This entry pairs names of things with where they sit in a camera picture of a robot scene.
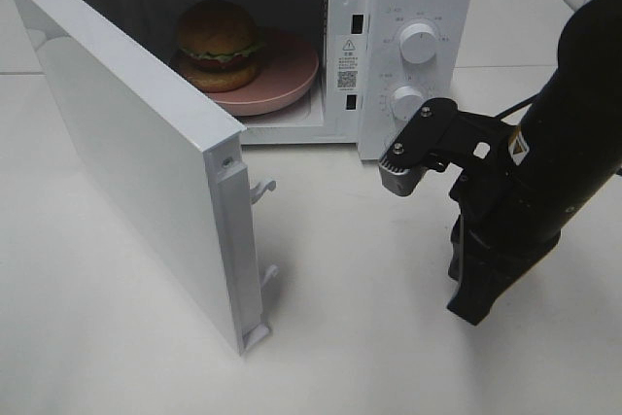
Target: white microwave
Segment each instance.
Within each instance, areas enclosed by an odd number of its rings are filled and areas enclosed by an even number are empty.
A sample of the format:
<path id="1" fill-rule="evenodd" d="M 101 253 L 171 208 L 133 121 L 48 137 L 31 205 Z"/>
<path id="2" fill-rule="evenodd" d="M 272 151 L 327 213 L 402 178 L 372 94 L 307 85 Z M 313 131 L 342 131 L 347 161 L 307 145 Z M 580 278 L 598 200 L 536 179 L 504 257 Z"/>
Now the white microwave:
<path id="1" fill-rule="evenodd" d="M 244 144 L 356 143 L 376 159 L 449 88 L 469 0 L 231 0 L 313 45 L 294 104 L 230 116 L 171 70 L 200 0 L 16 0 L 78 154 L 238 352 L 265 335 Z"/>

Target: hamburger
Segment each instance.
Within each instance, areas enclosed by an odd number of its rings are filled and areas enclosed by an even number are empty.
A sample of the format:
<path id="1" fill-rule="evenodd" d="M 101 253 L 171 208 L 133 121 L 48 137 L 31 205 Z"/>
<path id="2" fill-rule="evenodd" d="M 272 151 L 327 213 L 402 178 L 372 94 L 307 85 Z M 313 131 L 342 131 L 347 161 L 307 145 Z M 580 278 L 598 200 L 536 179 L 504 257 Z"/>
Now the hamburger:
<path id="1" fill-rule="evenodd" d="M 205 0 L 184 12 L 177 44 L 178 73 L 204 92 L 250 83 L 259 73 L 256 52 L 264 46 L 249 13 L 223 0 Z"/>

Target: open microwave door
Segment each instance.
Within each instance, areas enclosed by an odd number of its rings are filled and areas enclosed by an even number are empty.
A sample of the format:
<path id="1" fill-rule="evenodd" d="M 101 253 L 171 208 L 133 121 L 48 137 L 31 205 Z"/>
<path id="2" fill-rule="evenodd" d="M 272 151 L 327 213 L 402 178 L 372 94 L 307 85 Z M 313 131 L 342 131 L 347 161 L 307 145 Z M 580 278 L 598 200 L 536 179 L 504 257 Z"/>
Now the open microwave door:
<path id="1" fill-rule="evenodd" d="M 267 333 L 245 127 L 82 0 L 15 1 L 85 168 L 242 353 Z"/>

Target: white table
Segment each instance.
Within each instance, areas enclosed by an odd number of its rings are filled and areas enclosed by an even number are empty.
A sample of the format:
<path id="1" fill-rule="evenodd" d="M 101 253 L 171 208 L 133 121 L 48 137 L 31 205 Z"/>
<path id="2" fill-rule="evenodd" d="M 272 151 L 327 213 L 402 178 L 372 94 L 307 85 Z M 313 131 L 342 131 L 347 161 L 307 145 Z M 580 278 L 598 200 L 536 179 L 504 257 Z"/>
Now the white table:
<path id="1" fill-rule="evenodd" d="M 569 16 L 560 0 L 473 0 L 453 96 L 494 113 L 537 91 Z M 5 32 L 3 415 L 619 413 L 622 181 L 475 328 L 445 310 L 456 168 L 399 198 L 352 147 L 247 149 L 251 177 L 279 182 L 254 209 L 260 262 L 281 274 L 274 332 L 240 359 L 86 176 Z"/>

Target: pink plate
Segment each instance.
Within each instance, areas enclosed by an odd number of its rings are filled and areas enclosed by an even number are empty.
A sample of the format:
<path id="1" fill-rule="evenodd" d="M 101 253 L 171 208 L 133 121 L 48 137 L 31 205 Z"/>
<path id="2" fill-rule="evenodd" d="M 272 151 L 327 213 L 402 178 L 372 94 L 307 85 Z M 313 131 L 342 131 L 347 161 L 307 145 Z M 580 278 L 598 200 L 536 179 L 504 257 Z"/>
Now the pink plate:
<path id="1" fill-rule="evenodd" d="M 257 116 L 294 104 L 313 85 L 318 55 L 302 38 L 276 29 L 263 30 L 267 46 L 259 52 L 261 70 L 245 86 L 206 93 L 233 116 Z"/>

